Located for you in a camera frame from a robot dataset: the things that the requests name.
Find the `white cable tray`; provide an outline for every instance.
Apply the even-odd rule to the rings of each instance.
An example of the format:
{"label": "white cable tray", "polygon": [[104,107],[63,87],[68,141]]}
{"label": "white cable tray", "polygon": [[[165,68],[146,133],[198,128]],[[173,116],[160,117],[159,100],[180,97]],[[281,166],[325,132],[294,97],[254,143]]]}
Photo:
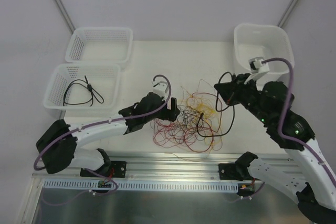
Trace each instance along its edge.
{"label": "white cable tray", "polygon": [[[58,189],[94,189],[107,190],[112,188],[100,188],[96,179],[45,179],[44,188]],[[118,190],[127,191],[193,191],[214,193],[237,193],[238,184],[229,182],[167,182],[167,181],[138,181],[115,180]]]}

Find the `white plastic basket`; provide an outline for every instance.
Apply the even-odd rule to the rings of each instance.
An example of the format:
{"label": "white plastic basket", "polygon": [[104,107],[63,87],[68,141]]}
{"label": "white plastic basket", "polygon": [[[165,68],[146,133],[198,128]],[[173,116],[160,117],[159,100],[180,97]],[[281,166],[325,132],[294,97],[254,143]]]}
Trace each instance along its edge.
{"label": "white plastic basket", "polygon": [[82,27],[73,32],[65,60],[109,61],[125,68],[130,59],[133,31],[117,27]]}
{"label": "white plastic basket", "polygon": [[[100,104],[94,100],[91,103],[82,105],[63,105],[63,98],[70,82],[87,77],[92,87],[104,98],[104,103]],[[117,98],[120,82],[120,67],[112,63],[90,62],[90,63],[68,63],[59,65],[51,76],[48,84],[43,105],[48,109],[59,110],[106,110],[111,109]],[[72,85],[65,102],[80,103],[91,98],[90,92],[80,86]]]}
{"label": "white plastic basket", "polygon": [[[286,32],[277,26],[240,24],[234,31],[235,73],[250,72],[249,59],[274,57],[289,60],[294,67],[294,56]],[[282,62],[269,63],[270,71],[257,82],[264,85],[269,81],[276,81],[284,73],[288,73],[286,64]]]}

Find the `white arm segment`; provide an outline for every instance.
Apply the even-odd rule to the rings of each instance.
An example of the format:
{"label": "white arm segment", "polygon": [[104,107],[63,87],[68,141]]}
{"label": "white arm segment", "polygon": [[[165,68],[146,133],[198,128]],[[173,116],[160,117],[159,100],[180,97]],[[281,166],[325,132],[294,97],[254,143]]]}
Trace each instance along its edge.
{"label": "white arm segment", "polygon": [[[335,173],[330,168],[326,159],[322,155],[319,144],[316,139],[311,139],[307,144],[324,160],[334,177]],[[325,172],[322,165],[306,148],[301,152],[299,150],[285,149],[289,156],[300,167],[303,175],[308,181],[311,189],[314,192],[317,202],[326,208],[336,210],[336,188],[331,182],[329,176]]]}
{"label": "white arm segment", "polygon": [[302,191],[307,186],[305,180],[289,176],[286,173],[270,166],[261,158],[253,160],[247,169],[250,176],[258,178],[266,184],[274,187],[288,196],[296,204],[298,203],[296,192]]}
{"label": "white arm segment", "polygon": [[104,158],[98,150],[76,149],[73,159],[68,167],[87,168],[97,170],[104,164]]}
{"label": "white arm segment", "polygon": [[[123,116],[120,114],[116,114],[110,118],[107,119],[98,119],[96,122],[104,121],[104,120],[111,120],[116,118],[122,118]],[[73,130],[75,128],[80,128],[83,125],[87,125],[88,123],[78,123],[78,124],[71,124],[69,127],[69,130]],[[77,147],[78,148],[83,147],[84,145],[101,140],[103,138],[112,137],[112,136],[120,136],[125,134],[127,130],[126,120],[121,120],[117,122],[112,123],[106,123],[106,124],[100,124],[97,126],[93,126],[87,129],[82,129],[81,131],[75,132],[72,135],[74,137],[77,137]]]}
{"label": "white arm segment", "polygon": [[[108,119],[98,119],[94,122],[100,122],[105,120],[112,120],[116,118],[121,118],[122,115],[116,114]],[[69,129],[73,130],[76,128],[80,128],[85,124],[71,124]],[[105,123],[100,124],[97,126],[93,126],[87,129],[82,129],[78,132],[73,133],[72,135],[74,137],[77,137],[77,146],[74,153],[74,157],[71,161],[71,164],[69,167],[75,167],[75,168],[88,168],[90,170],[97,170],[104,164],[104,158],[101,155],[101,153],[98,150],[86,150],[81,147],[83,147],[86,144],[89,144],[91,142],[101,140],[106,137],[111,136],[119,136],[123,135],[127,130],[126,120],[121,120],[117,122],[112,123]]]}

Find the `white wall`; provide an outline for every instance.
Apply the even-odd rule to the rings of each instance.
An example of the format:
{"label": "white wall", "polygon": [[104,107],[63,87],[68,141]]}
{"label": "white wall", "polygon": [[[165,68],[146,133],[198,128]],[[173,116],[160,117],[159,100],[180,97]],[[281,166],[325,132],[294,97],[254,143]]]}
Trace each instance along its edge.
{"label": "white wall", "polygon": [[335,0],[301,0],[285,30],[295,58],[293,109],[311,124],[336,171]]}
{"label": "white wall", "polygon": [[70,33],[52,0],[0,0],[0,223],[14,223],[37,156],[55,120],[42,99]]}
{"label": "white wall", "polygon": [[290,0],[62,0],[73,24],[125,26],[135,40],[232,41],[240,23],[276,25]]}

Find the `black wire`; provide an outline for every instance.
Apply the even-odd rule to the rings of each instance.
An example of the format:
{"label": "black wire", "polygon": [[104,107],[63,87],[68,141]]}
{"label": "black wire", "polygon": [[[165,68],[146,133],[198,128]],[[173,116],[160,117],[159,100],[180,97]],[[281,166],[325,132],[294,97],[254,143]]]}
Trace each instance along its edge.
{"label": "black wire", "polygon": [[[218,80],[218,83],[221,82],[221,80],[223,79],[224,76],[226,76],[227,74],[230,74],[231,78],[233,77],[233,75],[230,72],[225,72],[224,74],[222,74],[222,76],[220,77],[220,79]],[[223,112],[225,110],[227,110],[229,108],[229,106],[227,106],[226,108],[219,110],[217,109],[218,107],[218,101],[219,101],[219,93],[217,92],[217,96],[216,96],[216,111],[217,112]],[[232,121],[231,121],[231,125],[229,127],[229,129],[227,130],[227,132],[220,134],[220,135],[209,135],[209,136],[204,136],[202,135],[199,131],[198,131],[198,125],[200,124],[199,122],[202,120],[203,121],[203,115],[204,113],[201,114],[201,116],[198,118],[197,124],[196,124],[196,130],[197,133],[201,136],[201,137],[216,137],[216,136],[225,136],[226,134],[228,134],[233,126],[233,122],[235,121],[235,107],[232,106],[233,109],[233,116],[232,116]]]}
{"label": "black wire", "polygon": [[[219,81],[218,81],[218,84],[220,84],[220,81],[223,79],[224,76],[226,76],[227,74],[230,74],[231,78],[232,78],[232,74],[228,71],[228,72],[225,72],[224,74],[222,74],[222,76],[220,77]],[[225,110],[227,110],[229,108],[229,106],[227,106],[226,108],[222,109],[222,110],[219,110],[218,109],[218,100],[219,100],[219,93],[217,91],[217,96],[216,96],[216,111],[217,112],[223,112]]]}
{"label": "black wire", "polygon": [[209,136],[204,136],[202,135],[199,131],[198,131],[198,125],[199,125],[199,122],[200,120],[203,121],[203,115],[204,113],[201,114],[201,116],[198,118],[198,121],[197,121],[197,124],[196,124],[196,130],[197,130],[197,133],[201,136],[201,137],[216,137],[216,136],[225,136],[226,134],[228,134],[233,126],[233,122],[235,121],[235,106],[232,106],[232,109],[233,109],[233,116],[232,116],[232,121],[231,121],[231,125],[229,127],[229,129],[227,130],[227,132],[223,133],[223,134],[220,134],[220,135],[209,135]]}
{"label": "black wire", "polygon": [[[85,78],[85,81],[84,81],[84,80],[81,80],[81,79],[77,79],[77,80],[74,80],[74,81],[70,82],[69,86],[67,87],[67,89],[65,90],[64,95],[63,95],[63,106],[64,106],[65,104],[67,104],[67,105],[82,105],[82,104],[86,104],[86,103],[91,102],[91,104],[90,104],[90,107],[91,107],[91,106],[93,105],[93,102],[94,102],[94,99],[93,99],[93,98],[95,98],[96,101],[99,102],[100,104],[103,104],[103,103],[104,103],[104,98],[100,95],[100,93],[98,93],[98,92],[92,87],[92,85],[91,85],[91,84],[89,83],[89,81],[88,81],[88,78],[86,78],[86,76],[84,76],[84,78]],[[82,81],[82,82],[84,82],[84,83],[86,84],[86,86],[84,86],[83,84],[78,83],[78,82],[76,82],[76,81]],[[80,103],[67,103],[67,102],[65,102],[65,99],[66,99],[66,97],[67,97],[67,93],[68,93],[68,91],[69,91],[70,88],[71,88],[73,85],[75,85],[75,84],[78,84],[78,85],[83,86],[84,88],[86,88],[86,89],[90,92],[90,94],[91,94],[91,99],[90,99],[89,101],[87,101],[87,102],[80,102]],[[96,97],[95,93],[101,98],[101,101],[99,101],[99,99]]]}

